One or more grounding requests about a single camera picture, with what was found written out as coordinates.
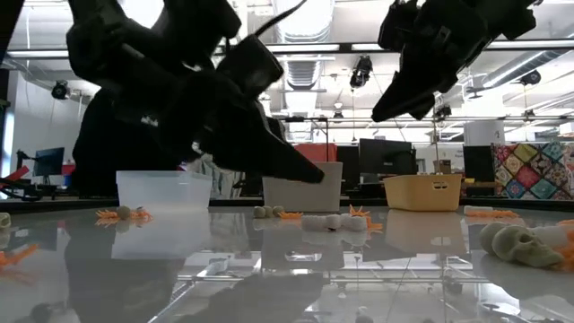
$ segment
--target reflective table surface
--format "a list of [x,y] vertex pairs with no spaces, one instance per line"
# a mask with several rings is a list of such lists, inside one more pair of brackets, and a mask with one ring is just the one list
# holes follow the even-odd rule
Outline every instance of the reflective table surface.
[[[488,220],[366,210],[381,231],[304,232],[252,208],[14,216],[0,250],[23,256],[0,267],[0,322],[574,322],[574,273],[485,255]],[[515,211],[529,227],[574,218]]]

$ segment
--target ceiling duct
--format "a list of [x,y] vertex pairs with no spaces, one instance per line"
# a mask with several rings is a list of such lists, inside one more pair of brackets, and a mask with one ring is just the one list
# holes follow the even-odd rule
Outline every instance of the ceiling duct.
[[[299,1],[273,0],[274,14],[277,15],[289,10]],[[335,0],[308,0],[298,11],[276,25],[279,42],[289,44],[327,42],[331,31],[334,8]],[[286,90],[314,89],[322,68],[323,62],[321,61],[286,62]],[[289,110],[311,111],[317,103],[316,92],[289,92],[284,95]]]
[[[553,36],[555,39],[574,39],[574,24]],[[553,61],[554,59],[569,53],[564,50],[542,50],[527,52],[507,64],[484,76],[482,84],[484,88],[495,88],[505,83],[518,79],[520,76],[534,71],[536,68]]]

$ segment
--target colorful patchwork quilt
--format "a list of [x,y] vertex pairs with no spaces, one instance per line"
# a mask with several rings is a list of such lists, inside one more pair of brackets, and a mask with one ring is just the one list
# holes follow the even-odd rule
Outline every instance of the colorful patchwork quilt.
[[516,199],[572,199],[571,171],[561,143],[496,145],[491,148],[501,194]]

